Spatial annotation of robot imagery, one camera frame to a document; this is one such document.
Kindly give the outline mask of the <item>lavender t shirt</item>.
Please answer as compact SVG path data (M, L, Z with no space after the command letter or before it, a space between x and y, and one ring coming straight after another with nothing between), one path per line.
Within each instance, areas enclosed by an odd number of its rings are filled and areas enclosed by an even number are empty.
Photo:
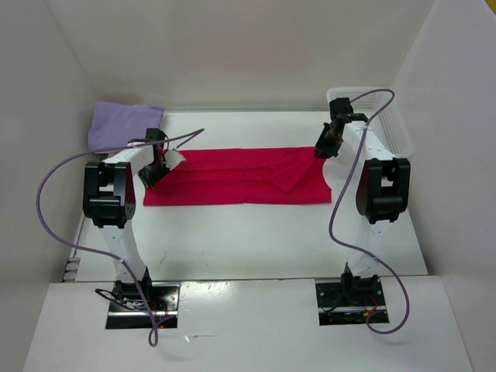
M149 128L159 128L165 108L160 105L124 105L98 101L94 104L88 149L94 153L125 146L142 139Z

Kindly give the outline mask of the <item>pink t shirt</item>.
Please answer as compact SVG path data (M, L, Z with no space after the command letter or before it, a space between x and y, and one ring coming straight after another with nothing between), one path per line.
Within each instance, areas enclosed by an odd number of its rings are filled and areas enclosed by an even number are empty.
M185 161L145 191L147 207L320 205L332 201L311 147L183 150Z

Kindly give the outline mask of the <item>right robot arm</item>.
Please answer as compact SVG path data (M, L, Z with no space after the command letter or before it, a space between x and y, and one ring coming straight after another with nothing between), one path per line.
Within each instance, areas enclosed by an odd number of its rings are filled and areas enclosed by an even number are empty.
M356 208L372 228L375 236L385 231L385 226L397 221L408 206L411 164L406 158L394 157L379 138L369 129L376 116L387 108L381 106L371 117L355 113L349 98L336 98L329 103L331 122L324 124L314 148L318 159L337 157L339 148L348 143L355 158L345 184L338 195L329 220L329 236L340 246L355 250L380 264L398 280L400 288L406 291L394 269L385 263L378 253L350 243L345 243L334 235L333 224L358 165L362 166L360 181L356 190Z

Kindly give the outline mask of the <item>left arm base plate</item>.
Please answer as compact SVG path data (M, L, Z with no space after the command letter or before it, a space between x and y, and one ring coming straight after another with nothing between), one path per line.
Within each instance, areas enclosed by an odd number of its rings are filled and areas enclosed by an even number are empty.
M181 284L153 282L148 290L149 306L159 329L176 329ZM131 285L128 294L120 292L116 284L111 291L99 289L109 303L105 328L151 329L152 323L143 300Z

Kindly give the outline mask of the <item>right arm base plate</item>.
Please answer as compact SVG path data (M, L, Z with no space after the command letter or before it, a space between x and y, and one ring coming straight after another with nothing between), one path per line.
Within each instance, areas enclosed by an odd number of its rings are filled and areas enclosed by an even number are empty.
M320 326L349 326L366 323L389 323L384 292L379 279L360 280L357 288L344 291L341 280L315 282L315 293Z

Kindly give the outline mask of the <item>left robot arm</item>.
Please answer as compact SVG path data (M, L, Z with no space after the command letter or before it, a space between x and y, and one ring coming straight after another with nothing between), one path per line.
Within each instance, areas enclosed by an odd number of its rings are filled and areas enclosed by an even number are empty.
M84 168L83 212L103 235L115 262L115 301L127 300L143 310L153 304L154 290L146 264L140 257L133 233L136 213L133 178L145 188L155 186L169 168L164 159L166 134L148 129L143 139L103 161L90 161Z

